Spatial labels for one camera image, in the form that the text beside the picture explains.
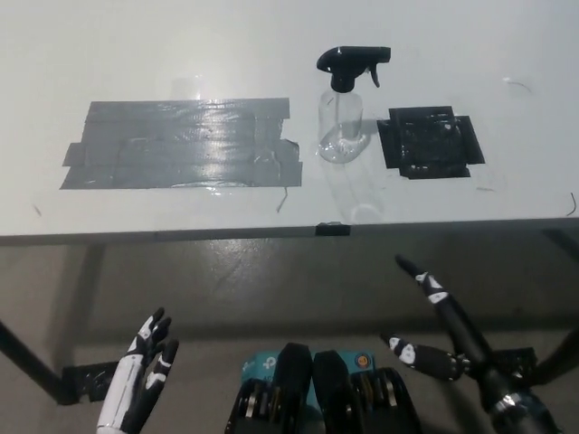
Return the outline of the white and black left hand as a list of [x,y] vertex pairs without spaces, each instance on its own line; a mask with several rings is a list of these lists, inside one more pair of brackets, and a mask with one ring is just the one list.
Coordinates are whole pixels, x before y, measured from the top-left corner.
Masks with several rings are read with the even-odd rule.
[[172,318],[158,308],[119,360],[97,422],[98,433],[142,431],[165,388],[179,347],[168,339]]

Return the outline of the black right hand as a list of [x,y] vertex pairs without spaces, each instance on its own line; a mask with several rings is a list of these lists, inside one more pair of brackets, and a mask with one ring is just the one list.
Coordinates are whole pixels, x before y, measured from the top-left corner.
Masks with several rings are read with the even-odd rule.
[[392,332],[380,334],[398,360],[419,373],[445,382],[468,375],[478,384],[481,404],[487,412],[504,411],[522,402],[523,392],[519,390],[517,382],[501,370],[488,341],[453,295],[432,273],[409,259],[397,255],[395,261],[420,287],[455,350],[451,354],[431,346],[413,344]]

